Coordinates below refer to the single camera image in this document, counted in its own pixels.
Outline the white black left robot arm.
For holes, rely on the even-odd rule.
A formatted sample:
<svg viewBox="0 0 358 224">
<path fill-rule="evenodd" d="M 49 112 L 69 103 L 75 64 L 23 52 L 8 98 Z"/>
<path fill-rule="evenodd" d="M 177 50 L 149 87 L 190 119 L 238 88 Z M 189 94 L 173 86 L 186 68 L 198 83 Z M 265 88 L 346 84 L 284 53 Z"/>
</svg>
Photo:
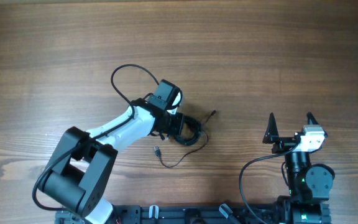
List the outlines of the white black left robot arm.
<svg viewBox="0 0 358 224">
<path fill-rule="evenodd" d="M 108 223 L 114 205 L 104 192 L 118 155 L 151 134 L 180 133 L 180 104 L 180 100 L 154 96 L 139 98 L 122 115 L 98 128 L 67 129 L 35 182 L 34 203 L 43 210 L 68 212 L 85 223 Z"/>
</svg>

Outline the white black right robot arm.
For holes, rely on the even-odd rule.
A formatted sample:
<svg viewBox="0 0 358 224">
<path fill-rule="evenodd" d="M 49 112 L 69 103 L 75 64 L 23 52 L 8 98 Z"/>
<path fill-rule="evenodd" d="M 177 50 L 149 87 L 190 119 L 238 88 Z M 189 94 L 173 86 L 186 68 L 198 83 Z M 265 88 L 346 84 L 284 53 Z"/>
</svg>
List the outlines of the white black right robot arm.
<svg viewBox="0 0 358 224">
<path fill-rule="evenodd" d="M 325 164 L 312 164 L 310 154 L 323 146 L 328 134 L 307 113 L 307 124 L 292 137 L 279 136 L 276 120 L 270 113 L 262 142 L 272 144 L 272 153 L 283 155 L 287 172 L 288 197 L 279 196 L 276 202 L 275 223 L 331 223 L 329 192 L 335 173 Z"/>
</svg>

